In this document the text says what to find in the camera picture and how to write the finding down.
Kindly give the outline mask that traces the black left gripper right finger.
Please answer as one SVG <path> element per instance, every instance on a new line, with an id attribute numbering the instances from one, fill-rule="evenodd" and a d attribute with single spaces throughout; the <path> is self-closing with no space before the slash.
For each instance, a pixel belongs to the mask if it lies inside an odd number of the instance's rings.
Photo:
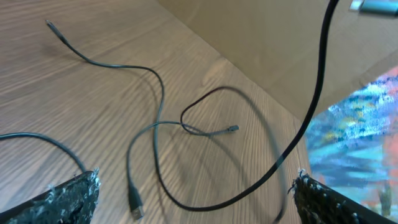
<path id="1" fill-rule="evenodd" d="M 394 224 L 395 222 L 360 205 L 311 178 L 303 169 L 291 190 L 303 224 Z"/>

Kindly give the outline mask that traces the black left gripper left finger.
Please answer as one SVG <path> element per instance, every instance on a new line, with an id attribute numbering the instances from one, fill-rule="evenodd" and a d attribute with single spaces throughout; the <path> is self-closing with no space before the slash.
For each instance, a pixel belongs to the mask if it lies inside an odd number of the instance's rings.
<path id="1" fill-rule="evenodd" d="M 86 171 L 1 213 L 1 223 L 90 223 L 100 194 L 99 169 Z"/>

